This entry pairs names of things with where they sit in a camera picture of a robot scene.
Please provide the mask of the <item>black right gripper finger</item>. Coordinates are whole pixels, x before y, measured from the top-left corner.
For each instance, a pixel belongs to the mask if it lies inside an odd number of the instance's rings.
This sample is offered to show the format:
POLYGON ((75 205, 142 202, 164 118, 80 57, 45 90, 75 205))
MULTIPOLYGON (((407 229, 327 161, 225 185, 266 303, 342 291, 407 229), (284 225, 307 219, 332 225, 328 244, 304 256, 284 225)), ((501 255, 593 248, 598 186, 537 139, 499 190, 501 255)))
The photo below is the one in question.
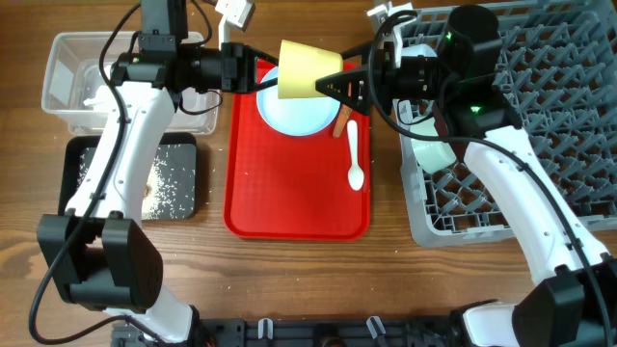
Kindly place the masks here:
POLYGON ((343 60, 348 60, 354 57, 361 57, 363 61, 367 61, 372 47, 372 41, 368 41, 352 48, 349 48, 340 53, 343 60))
POLYGON ((315 89, 348 106, 361 115, 368 116, 372 106, 368 91, 367 66, 346 69, 315 81, 315 89))

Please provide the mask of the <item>light blue bowl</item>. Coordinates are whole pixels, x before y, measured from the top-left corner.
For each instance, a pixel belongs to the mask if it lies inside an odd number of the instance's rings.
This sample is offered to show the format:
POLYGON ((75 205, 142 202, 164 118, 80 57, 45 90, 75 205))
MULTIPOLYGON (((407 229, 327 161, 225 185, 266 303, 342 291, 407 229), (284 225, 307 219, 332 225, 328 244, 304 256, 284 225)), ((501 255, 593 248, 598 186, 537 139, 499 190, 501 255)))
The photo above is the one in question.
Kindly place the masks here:
POLYGON ((436 58, 437 53, 435 50, 428 44, 414 44, 407 47, 404 47, 401 50, 402 57, 425 57, 425 58, 436 58))

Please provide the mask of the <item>yellow cup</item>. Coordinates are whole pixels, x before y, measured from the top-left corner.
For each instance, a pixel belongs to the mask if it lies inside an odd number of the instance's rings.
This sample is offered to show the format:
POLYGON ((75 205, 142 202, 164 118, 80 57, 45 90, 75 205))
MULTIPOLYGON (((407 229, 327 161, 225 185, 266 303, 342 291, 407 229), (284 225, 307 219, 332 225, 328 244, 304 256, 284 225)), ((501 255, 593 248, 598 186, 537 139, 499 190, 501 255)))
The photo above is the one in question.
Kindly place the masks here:
POLYGON ((283 40, 278 64, 278 97, 322 97, 323 94, 316 90, 316 81, 342 70, 343 59, 340 54, 283 40))

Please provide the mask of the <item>green bowl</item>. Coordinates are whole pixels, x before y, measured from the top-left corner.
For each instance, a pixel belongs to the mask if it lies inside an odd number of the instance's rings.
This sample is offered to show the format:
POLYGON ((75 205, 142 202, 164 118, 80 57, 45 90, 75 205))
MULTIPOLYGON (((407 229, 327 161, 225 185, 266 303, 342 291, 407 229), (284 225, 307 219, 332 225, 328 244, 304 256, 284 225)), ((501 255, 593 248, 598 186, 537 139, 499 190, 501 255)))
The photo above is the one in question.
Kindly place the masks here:
MULTIPOLYGON (((417 135, 437 136, 435 119, 430 118, 424 122, 414 124, 410 131, 417 135)), ((437 141, 421 141, 412 139, 412 149, 419 166, 427 173, 434 174, 445 169, 457 160, 450 144, 437 141)))

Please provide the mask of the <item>white rice pile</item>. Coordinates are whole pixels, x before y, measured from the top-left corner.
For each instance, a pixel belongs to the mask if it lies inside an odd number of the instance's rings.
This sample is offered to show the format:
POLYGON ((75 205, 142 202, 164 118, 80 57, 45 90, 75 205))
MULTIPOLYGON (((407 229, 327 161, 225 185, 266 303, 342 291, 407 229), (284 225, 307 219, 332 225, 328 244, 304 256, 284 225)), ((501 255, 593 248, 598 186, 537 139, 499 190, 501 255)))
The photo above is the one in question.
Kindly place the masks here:
POLYGON ((193 144, 159 145, 148 174, 142 220, 189 219, 196 207, 197 148, 193 144))

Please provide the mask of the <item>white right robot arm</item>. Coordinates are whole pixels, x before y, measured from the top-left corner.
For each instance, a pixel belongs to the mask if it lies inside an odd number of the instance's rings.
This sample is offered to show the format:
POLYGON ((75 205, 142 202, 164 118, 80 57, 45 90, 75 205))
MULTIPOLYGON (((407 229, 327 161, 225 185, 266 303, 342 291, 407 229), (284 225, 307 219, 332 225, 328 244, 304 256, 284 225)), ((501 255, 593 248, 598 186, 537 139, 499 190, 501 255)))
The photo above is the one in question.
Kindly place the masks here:
POLYGON ((521 116, 494 84, 502 43, 496 15, 479 5, 452 10, 437 54, 404 56, 388 35, 416 19, 392 13, 362 65, 330 73, 315 88, 352 109, 390 117, 396 99, 430 99, 436 144, 489 191, 526 258, 533 290, 516 304, 460 309, 455 340, 469 346, 612 346, 616 342, 616 260, 578 219, 537 158, 521 116))

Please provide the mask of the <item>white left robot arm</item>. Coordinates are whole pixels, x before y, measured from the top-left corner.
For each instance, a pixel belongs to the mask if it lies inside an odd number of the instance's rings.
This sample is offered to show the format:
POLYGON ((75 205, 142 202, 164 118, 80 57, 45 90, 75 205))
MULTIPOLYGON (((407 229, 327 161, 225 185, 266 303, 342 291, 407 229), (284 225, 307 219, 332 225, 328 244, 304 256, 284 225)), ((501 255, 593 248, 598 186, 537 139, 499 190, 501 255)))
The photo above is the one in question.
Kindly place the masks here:
POLYGON ((216 340, 193 306, 163 284, 161 254, 142 229, 142 201, 159 143, 182 93, 255 93, 262 51, 228 39, 245 30, 251 1, 218 1, 219 44, 188 41, 187 3, 142 1, 128 49, 101 77, 113 97, 94 158, 66 208, 40 219, 37 238, 61 299, 106 313, 144 335, 150 346, 212 346, 216 340))

